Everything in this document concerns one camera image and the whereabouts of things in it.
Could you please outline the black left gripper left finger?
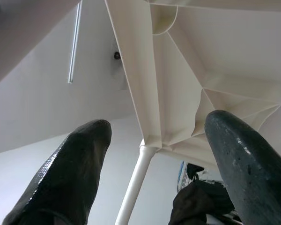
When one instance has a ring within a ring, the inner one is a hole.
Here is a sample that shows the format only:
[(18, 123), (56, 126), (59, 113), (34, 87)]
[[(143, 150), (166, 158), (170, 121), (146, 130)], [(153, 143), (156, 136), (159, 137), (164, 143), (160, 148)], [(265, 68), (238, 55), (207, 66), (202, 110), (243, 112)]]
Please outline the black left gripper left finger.
[(87, 225), (111, 136), (106, 120), (92, 120), (70, 133), (2, 225)]

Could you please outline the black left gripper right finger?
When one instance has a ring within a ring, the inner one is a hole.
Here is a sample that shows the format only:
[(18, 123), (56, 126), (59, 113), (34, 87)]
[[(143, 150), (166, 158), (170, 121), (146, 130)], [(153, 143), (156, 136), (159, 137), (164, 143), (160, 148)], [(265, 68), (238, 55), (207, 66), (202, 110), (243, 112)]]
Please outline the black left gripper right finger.
[(230, 112), (210, 112), (204, 130), (244, 225), (281, 225), (281, 156)]

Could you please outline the white plastic table leg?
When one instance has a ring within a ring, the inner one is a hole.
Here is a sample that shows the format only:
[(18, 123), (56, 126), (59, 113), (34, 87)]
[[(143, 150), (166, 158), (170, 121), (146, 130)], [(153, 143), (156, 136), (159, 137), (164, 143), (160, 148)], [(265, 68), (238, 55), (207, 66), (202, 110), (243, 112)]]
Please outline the white plastic table leg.
[(115, 225), (128, 225), (140, 189), (148, 171), (152, 157), (158, 148), (150, 147), (142, 140), (139, 147), (139, 157), (122, 201)]

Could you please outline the white plastic table top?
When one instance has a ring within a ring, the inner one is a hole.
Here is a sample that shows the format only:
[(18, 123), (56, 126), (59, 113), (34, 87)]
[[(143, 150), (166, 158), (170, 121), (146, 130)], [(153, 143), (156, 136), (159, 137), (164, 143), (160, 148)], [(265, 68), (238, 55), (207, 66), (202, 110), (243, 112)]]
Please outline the white plastic table top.
[(281, 0), (105, 0), (141, 144), (204, 167), (226, 110), (281, 155)]

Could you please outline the long silver ceiling light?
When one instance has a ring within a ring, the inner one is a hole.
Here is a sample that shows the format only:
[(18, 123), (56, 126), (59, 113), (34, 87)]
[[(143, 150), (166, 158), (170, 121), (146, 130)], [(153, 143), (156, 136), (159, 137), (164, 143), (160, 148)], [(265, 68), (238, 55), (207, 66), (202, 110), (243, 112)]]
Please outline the long silver ceiling light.
[(78, 45), (82, 5), (83, 5), (83, 0), (80, 0), (80, 2), (76, 6), (76, 14), (75, 14), (74, 30), (73, 30), (73, 42), (71, 48), (71, 57), (69, 62), (69, 71), (68, 71), (68, 79), (67, 79), (67, 82), (69, 84), (73, 83), (73, 77), (74, 77), (74, 67), (75, 67), (75, 58), (76, 58), (77, 45)]

